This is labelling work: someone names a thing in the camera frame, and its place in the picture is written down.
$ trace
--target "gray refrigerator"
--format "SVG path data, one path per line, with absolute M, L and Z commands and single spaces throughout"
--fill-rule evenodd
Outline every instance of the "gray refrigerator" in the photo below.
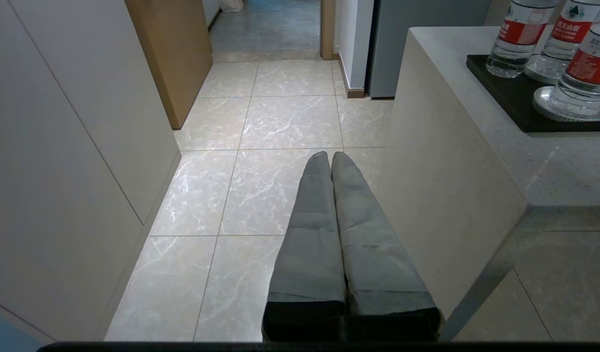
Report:
M 396 95 L 409 27 L 482 26 L 489 4 L 490 0 L 374 0 L 365 77 L 369 96 Z

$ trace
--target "black tray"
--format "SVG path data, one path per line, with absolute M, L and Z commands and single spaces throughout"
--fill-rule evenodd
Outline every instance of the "black tray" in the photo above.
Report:
M 478 78 L 499 106 L 524 132 L 590 132 L 600 131 L 600 122 L 557 122 L 538 113 L 533 107 L 533 94 L 549 86 L 521 74 L 516 78 L 500 78 L 487 72 L 489 55 L 468 55 L 467 68 Z

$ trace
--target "red label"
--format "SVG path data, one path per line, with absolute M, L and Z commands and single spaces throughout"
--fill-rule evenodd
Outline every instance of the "red label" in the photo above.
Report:
M 566 72 L 579 81 L 600 85 L 600 58 L 578 49 Z
M 560 16 L 552 31 L 552 38 L 568 43 L 580 43 L 589 31 L 591 22 L 573 22 Z
M 504 20 L 499 30 L 499 38 L 511 44 L 533 45 L 539 42 L 544 29 L 545 23 L 526 24 Z

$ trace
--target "door frame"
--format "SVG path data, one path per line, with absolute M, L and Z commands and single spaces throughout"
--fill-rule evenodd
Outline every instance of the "door frame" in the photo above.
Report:
M 322 60 L 333 60 L 335 0 L 322 0 L 320 7 L 320 56 Z

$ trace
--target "white plastic bag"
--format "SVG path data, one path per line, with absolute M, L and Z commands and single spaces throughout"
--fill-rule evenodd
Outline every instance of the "white plastic bag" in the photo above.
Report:
M 223 13 L 236 13 L 244 8 L 242 0 L 220 0 L 220 9 Z

